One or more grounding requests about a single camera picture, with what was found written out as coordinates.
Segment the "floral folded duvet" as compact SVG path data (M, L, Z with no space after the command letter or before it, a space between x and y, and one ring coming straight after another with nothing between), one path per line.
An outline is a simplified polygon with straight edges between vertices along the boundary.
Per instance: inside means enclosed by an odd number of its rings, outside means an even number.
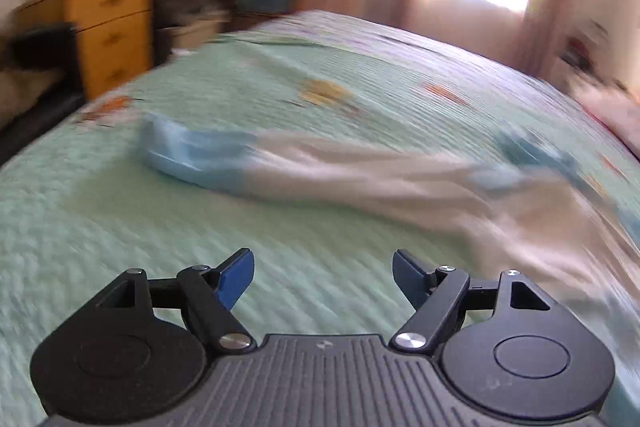
M620 89L582 86L574 91L574 99L639 157L640 107L636 98Z

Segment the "olive padded coat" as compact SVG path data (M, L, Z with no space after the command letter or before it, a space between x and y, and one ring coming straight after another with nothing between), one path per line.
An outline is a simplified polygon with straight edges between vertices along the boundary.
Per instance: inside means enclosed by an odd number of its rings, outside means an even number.
M34 107L62 78L58 70L4 68L0 72L0 128Z

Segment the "wooden desk with drawers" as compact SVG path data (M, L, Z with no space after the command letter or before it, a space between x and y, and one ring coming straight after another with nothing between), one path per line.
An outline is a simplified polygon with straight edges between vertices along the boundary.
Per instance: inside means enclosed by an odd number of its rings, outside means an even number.
M76 31L85 97L91 101L152 68L153 0L30 0L15 27L69 23Z

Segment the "light blue white jacket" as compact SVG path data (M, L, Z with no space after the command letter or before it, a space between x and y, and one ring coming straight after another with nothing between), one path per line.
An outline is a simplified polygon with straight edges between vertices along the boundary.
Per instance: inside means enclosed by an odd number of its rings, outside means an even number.
M150 115L139 150L155 170L218 193L328 202L461 235L480 272L523 271L634 361L638 220L536 135L510 129L498 142L506 161L484 162L284 131L196 131Z

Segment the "cluttered white nightstand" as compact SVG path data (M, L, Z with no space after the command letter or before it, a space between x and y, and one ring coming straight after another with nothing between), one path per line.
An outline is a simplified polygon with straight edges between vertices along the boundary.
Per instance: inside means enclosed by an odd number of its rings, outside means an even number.
M610 34L590 18L577 23L566 35L558 59L574 74L582 75L593 86L613 88L628 93L622 80L610 69Z

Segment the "green quilted bee bedspread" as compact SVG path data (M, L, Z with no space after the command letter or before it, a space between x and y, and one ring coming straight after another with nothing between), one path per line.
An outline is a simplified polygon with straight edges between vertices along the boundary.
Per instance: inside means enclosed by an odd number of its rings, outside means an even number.
M411 308L390 273L396 249L476 271L459 239L333 207L216 194L149 169L145 114L193 129L282 129L449 150L499 161L510 127L541 136L627 218L639 165L573 100L541 80L407 31L311 11L219 38L138 78L132 103L99 124L70 117L1 171L1 421L43 410L29 360L41 340L130 267L151 277L254 251L256 277L235 307L255 335L390 335Z

